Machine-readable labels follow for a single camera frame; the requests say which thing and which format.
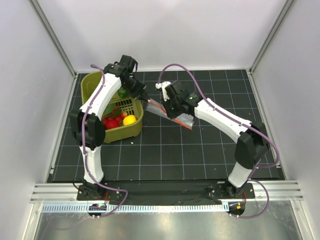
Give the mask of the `dark green lime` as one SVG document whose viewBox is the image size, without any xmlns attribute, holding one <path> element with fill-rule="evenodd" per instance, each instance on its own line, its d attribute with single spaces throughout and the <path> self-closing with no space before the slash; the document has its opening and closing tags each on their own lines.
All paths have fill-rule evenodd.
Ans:
<svg viewBox="0 0 320 240">
<path fill-rule="evenodd" d="M 123 87 L 117 90 L 117 94 L 120 98 L 127 98 L 129 96 L 129 93 Z"/>
</svg>

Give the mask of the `clear zip top bag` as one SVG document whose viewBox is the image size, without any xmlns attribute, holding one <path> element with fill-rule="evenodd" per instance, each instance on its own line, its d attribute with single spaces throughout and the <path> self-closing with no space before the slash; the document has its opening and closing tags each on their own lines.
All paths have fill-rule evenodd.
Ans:
<svg viewBox="0 0 320 240">
<path fill-rule="evenodd" d="M 166 120 L 170 120 L 176 124 L 179 124 L 182 127 L 187 128 L 189 130 L 192 130 L 194 126 L 193 116 L 185 113 L 175 114 L 175 113 L 169 112 L 165 109 L 165 107 L 161 103 L 153 100 L 152 98 L 147 101 L 145 110 L 152 114 L 158 115 Z"/>
</svg>

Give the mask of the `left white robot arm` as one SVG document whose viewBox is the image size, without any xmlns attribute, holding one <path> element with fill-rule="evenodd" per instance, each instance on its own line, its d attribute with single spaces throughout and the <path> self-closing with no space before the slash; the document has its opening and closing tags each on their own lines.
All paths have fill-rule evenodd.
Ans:
<svg viewBox="0 0 320 240">
<path fill-rule="evenodd" d="M 102 124 L 103 113 L 113 95 L 124 88 L 136 100 L 150 99 L 146 86 L 135 78 L 138 62 L 128 55 L 122 55 L 119 62 L 109 63 L 104 68 L 95 64 L 91 67 L 101 73 L 101 79 L 89 99 L 79 108 L 71 111 L 69 121 L 71 133 L 83 156 L 84 180 L 90 185 L 88 194 L 94 200 L 101 200 L 106 190 L 101 166 L 101 145 L 106 136 Z"/>
</svg>

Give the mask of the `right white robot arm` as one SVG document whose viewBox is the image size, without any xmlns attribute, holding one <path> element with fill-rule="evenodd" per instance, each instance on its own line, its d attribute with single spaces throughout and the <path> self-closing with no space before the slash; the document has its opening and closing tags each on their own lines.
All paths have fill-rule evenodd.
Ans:
<svg viewBox="0 0 320 240">
<path fill-rule="evenodd" d="M 254 168 L 270 149 L 269 143 L 257 133 L 264 134 L 265 125 L 228 112 L 199 91 L 189 92 L 178 80 L 157 83 L 155 87 L 162 93 L 161 104 L 169 118 L 182 114 L 193 116 L 218 128 L 235 142 L 236 163 L 224 184 L 223 194 L 230 198 L 241 195 Z"/>
</svg>

